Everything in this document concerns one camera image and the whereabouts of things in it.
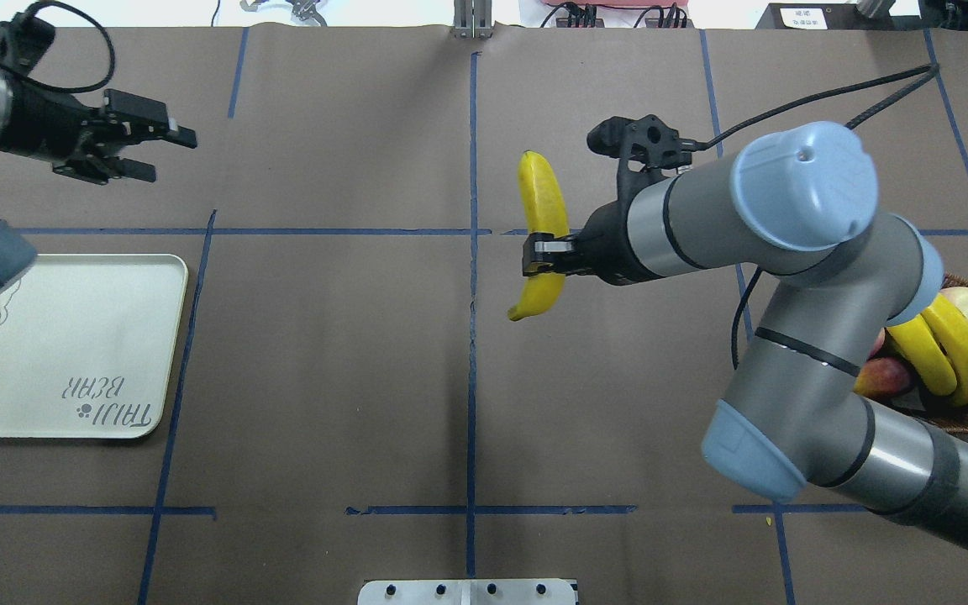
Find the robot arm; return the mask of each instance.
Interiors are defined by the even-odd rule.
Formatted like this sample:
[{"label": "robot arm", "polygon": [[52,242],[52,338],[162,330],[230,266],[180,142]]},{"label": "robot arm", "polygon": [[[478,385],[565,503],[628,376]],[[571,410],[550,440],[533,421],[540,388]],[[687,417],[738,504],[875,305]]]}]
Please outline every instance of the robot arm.
[{"label": "robot arm", "polygon": [[752,261],[779,276],[704,459],[773,501],[811,482],[968,548],[968,444],[852,393],[879,329],[915,317],[944,279],[933,246],[876,210],[876,172],[856,135],[809,124],[664,179],[687,142],[655,116],[612,120],[589,148],[618,149],[608,153],[621,164],[618,200],[558,238],[561,252],[538,252],[560,248],[530,234],[523,272],[627,286]]},{"label": "robot arm", "polygon": [[[88,91],[110,80],[114,50],[109,37],[112,68],[100,84],[62,89],[29,79],[55,38],[55,28],[35,17],[47,5],[68,8],[35,3],[11,22],[0,23],[0,151],[49,161],[57,175],[88,183],[103,185],[120,177],[154,182],[154,166],[119,157],[122,149],[151,140],[195,149],[195,131],[178,125],[160,101],[107,89],[103,104],[89,108],[66,92]],[[68,10],[92,20],[75,8]],[[0,219],[0,291],[34,261],[35,248]]]}]

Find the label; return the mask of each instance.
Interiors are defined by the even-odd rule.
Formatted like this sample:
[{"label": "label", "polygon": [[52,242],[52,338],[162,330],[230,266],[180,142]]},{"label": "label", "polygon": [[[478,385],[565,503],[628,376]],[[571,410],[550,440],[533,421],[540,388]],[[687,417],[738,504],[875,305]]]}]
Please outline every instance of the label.
[{"label": "label", "polygon": [[780,8],[783,24],[794,29],[827,29],[821,8]]}]

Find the black cable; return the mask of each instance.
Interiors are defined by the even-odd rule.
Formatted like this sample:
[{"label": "black cable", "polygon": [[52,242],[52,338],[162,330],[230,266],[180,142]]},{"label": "black cable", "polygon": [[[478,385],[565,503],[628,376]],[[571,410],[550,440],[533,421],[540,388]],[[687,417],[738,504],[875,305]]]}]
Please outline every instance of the black cable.
[{"label": "black cable", "polygon": [[677,10],[679,10],[679,4],[673,3],[670,5],[670,7],[667,9],[667,16],[660,15],[660,22],[656,24],[656,27],[660,29],[666,27],[669,29],[671,27],[672,20],[676,19],[677,17]]},{"label": "black cable", "polygon": [[687,12],[679,8],[677,3],[671,5],[671,10],[667,13],[667,27],[671,29],[683,29],[689,23]]},{"label": "black cable", "polygon": [[37,14],[39,11],[42,11],[43,8],[50,8],[50,7],[62,8],[62,10],[73,13],[74,15],[86,20],[86,22],[91,23],[92,26],[96,27],[96,30],[99,31],[99,34],[103,36],[103,41],[107,42],[107,52],[108,52],[107,75],[104,76],[103,79],[97,82],[96,84],[92,84],[89,86],[62,87],[62,86],[51,86],[50,84],[44,84],[39,80],[31,79],[31,77],[25,76],[23,73],[20,73],[19,71],[11,68],[11,66],[3,65],[1,64],[1,62],[0,62],[0,69],[7,73],[10,73],[11,76],[16,77],[17,80],[20,80],[22,82],[27,82],[37,88],[43,88],[44,91],[63,92],[63,93],[66,93],[66,95],[74,95],[74,93],[78,93],[78,92],[99,91],[99,89],[103,88],[103,86],[107,86],[108,82],[111,81],[111,77],[114,76],[114,67],[115,67],[114,45],[111,42],[111,34],[108,34],[107,30],[104,29],[104,27],[101,26],[101,24],[99,24],[96,19],[93,19],[91,16],[88,16],[87,13],[84,13],[79,8],[73,8],[73,7],[70,7],[69,4],[58,3],[57,1],[54,1],[54,0],[41,0],[39,1],[39,3],[30,4],[28,8],[24,9],[23,19],[26,19],[26,20],[32,19],[34,18],[35,14]]},{"label": "black cable", "polygon": [[661,7],[659,4],[654,4],[652,5],[652,7],[648,7],[645,10],[641,11],[641,14],[638,15],[637,20],[635,20],[634,22],[634,29],[637,28],[639,24],[641,24],[642,20],[644,19],[644,16],[648,15],[650,11],[660,11],[660,20],[664,19],[664,8]]},{"label": "black cable", "polygon": [[565,8],[567,11],[570,12],[571,22],[572,22],[572,19],[573,19],[573,15],[575,15],[575,13],[581,14],[581,7],[577,7],[577,3],[562,3],[562,4],[556,4],[555,7],[552,8],[552,12],[549,12],[548,13],[548,16],[544,17],[544,20],[543,20],[543,22],[541,22],[540,27],[545,27],[546,24],[548,24],[548,22],[550,21],[550,19],[553,16],[555,16],[555,13],[557,13],[558,10],[560,10],[560,8]]},{"label": "black cable", "polygon": [[934,77],[936,77],[937,74],[940,72],[940,64],[929,64],[928,67],[929,67],[929,71],[926,71],[924,76],[921,76],[917,80],[914,80],[913,82],[907,84],[906,86],[899,88],[898,92],[895,92],[894,95],[887,97],[887,99],[880,101],[879,103],[875,104],[875,106],[867,108],[867,110],[854,116],[853,119],[851,119],[848,123],[845,124],[846,128],[850,128],[850,130],[853,130],[858,125],[865,122],[866,119],[872,118],[873,115],[876,115],[882,112],[883,110],[885,110],[885,108],[889,108],[890,106],[892,106],[892,104],[898,103],[899,99],[902,99],[902,97],[909,95],[910,92],[917,91],[918,88],[921,88],[925,84],[929,83],[929,80],[934,79]]},{"label": "black cable", "polygon": [[[798,101],[794,101],[794,103],[788,103],[786,106],[782,107],[795,108],[798,106],[798,104],[810,103],[810,101],[818,100],[819,98],[826,98],[826,96],[841,95],[841,93],[844,92],[860,91],[860,89],[875,86],[877,84],[887,84],[888,82],[894,82],[895,80],[902,80],[904,77],[916,76],[918,73],[923,74],[917,80],[914,80],[906,86],[903,86],[903,88],[899,88],[898,91],[892,93],[891,96],[888,96],[879,103],[876,103],[875,106],[867,108],[867,110],[854,116],[853,119],[845,124],[846,128],[853,130],[857,126],[860,126],[861,123],[865,122],[866,119],[872,118],[873,115],[880,113],[880,111],[885,110],[885,108],[889,108],[892,106],[892,104],[898,103],[899,99],[906,97],[910,92],[917,91],[917,89],[921,88],[922,85],[929,83],[929,81],[933,80],[939,72],[939,64],[928,64],[926,66],[920,66],[919,68],[892,74],[892,76],[879,77],[879,79],[870,80],[861,84],[836,88],[834,91],[820,92],[818,95],[804,97],[804,99],[799,99]],[[771,112],[767,112],[767,114],[758,115],[756,118],[746,119],[745,122],[731,128],[730,130],[727,130],[726,133],[720,134],[715,139],[712,139],[712,141],[709,141],[706,148],[703,149],[710,149],[719,141],[729,137],[731,134],[737,133],[738,130],[741,130],[745,126],[760,122],[762,119],[769,118],[771,115],[776,115],[777,113],[782,113],[782,111],[772,110]],[[742,298],[738,301],[738,309],[734,310],[734,321],[730,324],[730,363],[734,364],[734,368],[738,367],[738,324],[741,323],[741,317],[742,313],[745,311],[745,307],[749,306],[750,295],[753,294],[753,287],[756,286],[756,283],[760,279],[760,275],[763,272],[764,269],[757,267],[756,272],[753,273],[753,278],[750,279],[750,283],[745,287],[745,291],[742,292]]]},{"label": "black cable", "polygon": [[[841,88],[833,88],[831,89],[831,91],[817,92],[815,93],[815,95],[802,97],[796,101],[791,101],[790,103],[784,104],[784,106],[773,108],[773,110],[770,110],[770,111],[765,111],[761,115],[755,116],[755,118],[746,119],[745,122],[742,122],[734,127],[729,128],[729,130],[725,131],[725,133],[719,134],[718,137],[715,137],[714,139],[708,141],[707,143],[697,142],[695,143],[696,150],[712,149],[714,148],[715,145],[718,145],[719,142],[722,142],[723,139],[726,139],[731,134],[737,133],[737,131],[741,130],[742,128],[752,126],[758,122],[763,122],[763,120],[765,119],[773,118],[773,116],[779,115],[784,111],[790,111],[792,110],[792,108],[803,106],[803,104],[813,103],[813,101],[827,99],[829,97],[837,97],[838,95],[845,95],[848,92],[864,91],[864,89],[872,88],[873,86],[880,86],[882,84],[890,84],[892,82],[897,82],[899,80],[906,80],[907,77],[919,76],[919,74],[933,71],[933,69],[938,71],[939,65],[929,64],[926,66],[917,66],[917,68],[907,69],[906,71],[900,71],[898,73],[892,73],[890,76],[877,77],[875,80],[868,80],[865,82],[860,82],[858,84],[850,84],[849,86],[842,86]],[[922,79],[921,83],[924,84],[925,82],[928,82],[928,81],[929,80]]]},{"label": "black cable", "polygon": [[745,291],[742,292],[742,298],[738,301],[738,309],[734,310],[734,321],[730,323],[730,363],[734,365],[734,369],[738,369],[738,324],[742,322],[742,313],[745,313],[745,307],[749,306],[753,287],[760,281],[761,275],[764,275],[764,269],[757,267],[756,271],[753,271],[750,283],[745,284]]}]

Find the yellow fruit on tray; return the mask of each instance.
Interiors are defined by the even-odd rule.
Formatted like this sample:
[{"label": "yellow fruit on tray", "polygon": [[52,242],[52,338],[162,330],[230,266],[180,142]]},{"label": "yellow fruit on tray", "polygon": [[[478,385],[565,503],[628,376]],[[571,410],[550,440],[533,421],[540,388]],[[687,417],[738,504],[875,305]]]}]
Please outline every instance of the yellow fruit on tray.
[{"label": "yellow fruit on tray", "polygon": [[[951,394],[951,405],[968,405],[968,321],[942,294],[936,295],[933,303],[921,312],[921,317],[933,330],[933,336],[954,367],[958,387]],[[931,391],[927,382],[925,386]]]},{"label": "yellow fruit on tray", "polygon": [[958,380],[951,361],[941,351],[933,332],[921,315],[904,324],[888,327],[895,349],[913,364],[930,393],[945,397],[955,392]]}]

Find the light blue joint cap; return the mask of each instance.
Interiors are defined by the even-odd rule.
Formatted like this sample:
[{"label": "light blue joint cap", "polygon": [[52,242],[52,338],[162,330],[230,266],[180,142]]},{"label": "light blue joint cap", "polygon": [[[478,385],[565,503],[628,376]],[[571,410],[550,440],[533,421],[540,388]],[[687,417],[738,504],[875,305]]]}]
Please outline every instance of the light blue joint cap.
[{"label": "light blue joint cap", "polygon": [[716,403],[700,451],[723,477],[773,502],[787,504],[806,486],[791,459],[723,399]]},{"label": "light blue joint cap", "polygon": [[734,209],[768,244],[814,252],[853,239],[876,214],[876,168],[845,126],[813,122],[745,146],[730,172]]},{"label": "light blue joint cap", "polygon": [[899,314],[895,315],[894,318],[887,320],[887,326],[904,324],[912,318],[916,318],[919,313],[933,303],[936,295],[940,292],[940,288],[944,287],[944,260],[940,258],[940,253],[936,251],[933,245],[929,244],[929,241],[925,239],[921,231],[918,231],[918,227],[913,226],[913,223],[899,217],[898,214],[892,214],[892,217],[906,223],[906,226],[913,231],[914,237],[918,238],[918,244],[921,245],[922,265],[921,283],[918,284],[918,290],[913,293],[909,305],[899,311]]}]

